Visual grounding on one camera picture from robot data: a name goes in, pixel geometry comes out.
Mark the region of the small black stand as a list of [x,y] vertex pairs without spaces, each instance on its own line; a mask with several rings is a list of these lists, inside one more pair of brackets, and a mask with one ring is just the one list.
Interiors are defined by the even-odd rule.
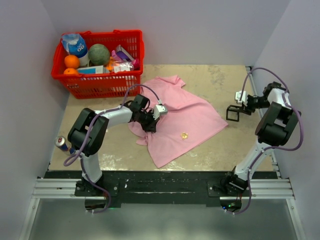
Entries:
[[240,112],[242,108],[238,105],[229,105],[226,108],[225,119],[227,121],[239,122],[240,121]]

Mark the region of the gold rhinestone brooch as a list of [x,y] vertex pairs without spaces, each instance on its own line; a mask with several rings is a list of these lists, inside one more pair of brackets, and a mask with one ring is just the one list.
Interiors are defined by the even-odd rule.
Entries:
[[188,133],[183,132],[180,136],[181,136],[182,140],[185,140],[188,138],[189,135],[188,135]]

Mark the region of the pink garment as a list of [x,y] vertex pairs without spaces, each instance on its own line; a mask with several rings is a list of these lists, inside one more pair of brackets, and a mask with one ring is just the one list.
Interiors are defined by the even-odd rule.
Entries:
[[[157,168],[161,168],[196,146],[218,134],[228,123],[206,100],[183,89],[185,82],[178,76],[155,77],[145,82],[141,94],[150,100],[150,106],[160,99],[168,113],[162,116],[156,132],[145,132],[137,122],[128,124],[136,143],[147,146]],[[188,133],[182,140],[181,134]]]

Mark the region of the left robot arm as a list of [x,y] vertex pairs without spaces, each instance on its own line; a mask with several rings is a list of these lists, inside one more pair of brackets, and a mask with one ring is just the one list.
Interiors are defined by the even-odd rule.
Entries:
[[104,190],[104,184],[99,181],[103,173],[99,164],[98,151],[107,130],[117,125],[134,122],[140,124],[143,131],[155,133],[158,121],[167,113],[167,108],[160,100],[151,107],[151,101],[141,94],[111,109],[94,111],[84,108],[68,133],[67,140],[71,143],[74,153],[64,161],[63,165],[68,167],[79,159],[82,177],[88,181],[86,191],[92,196],[99,196]]

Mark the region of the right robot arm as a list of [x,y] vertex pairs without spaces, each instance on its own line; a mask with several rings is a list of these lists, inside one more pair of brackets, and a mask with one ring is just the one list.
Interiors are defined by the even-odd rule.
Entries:
[[255,130],[256,142],[241,163],[220,181],[223,192],[230,197],[242,194],[249,188],[250,180],[261,162],[274,149],[284,146],[298,124],[297,114],[290,106],[289,92],[280,83],[272,82],[264,88],[262,96],[249,95],[245,90],[235,93],[237,105],[226,112],[251,115],[257,109],[266,109]]

